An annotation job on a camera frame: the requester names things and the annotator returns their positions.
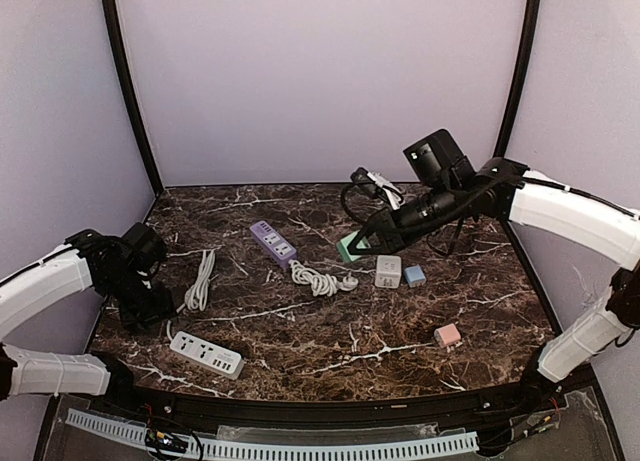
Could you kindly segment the white power strip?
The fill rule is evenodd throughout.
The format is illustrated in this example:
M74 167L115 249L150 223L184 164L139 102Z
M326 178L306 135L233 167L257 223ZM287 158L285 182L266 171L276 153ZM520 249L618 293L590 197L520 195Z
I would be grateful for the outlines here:
M239 353L183 331L173 336L169 347L186 360L232 380L236 380L244 368L244 359Z

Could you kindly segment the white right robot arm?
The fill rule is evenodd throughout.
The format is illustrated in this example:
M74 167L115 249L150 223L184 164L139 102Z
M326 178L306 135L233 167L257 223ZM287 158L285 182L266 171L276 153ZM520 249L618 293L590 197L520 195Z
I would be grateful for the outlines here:
M409 157L425 194L359 219L353 255L396 254L444 226L489 217L563 238L613 262L609 287L533 357L539 382L557 384L639 329L639 213L505 158L475 170L464 155Z

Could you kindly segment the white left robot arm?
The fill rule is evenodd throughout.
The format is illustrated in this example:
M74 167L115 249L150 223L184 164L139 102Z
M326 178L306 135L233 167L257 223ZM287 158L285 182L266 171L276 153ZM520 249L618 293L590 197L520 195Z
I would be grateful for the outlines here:
M122 327L143 332L173 318L171 291L155 276L168 247L143 223L124 235L92 229L68 237L51 253L1 282L1 334L7 336L59 301L88 289L118 305ZM128 398L133 374L103 352L68 355L1 345L1 397L85 394Z

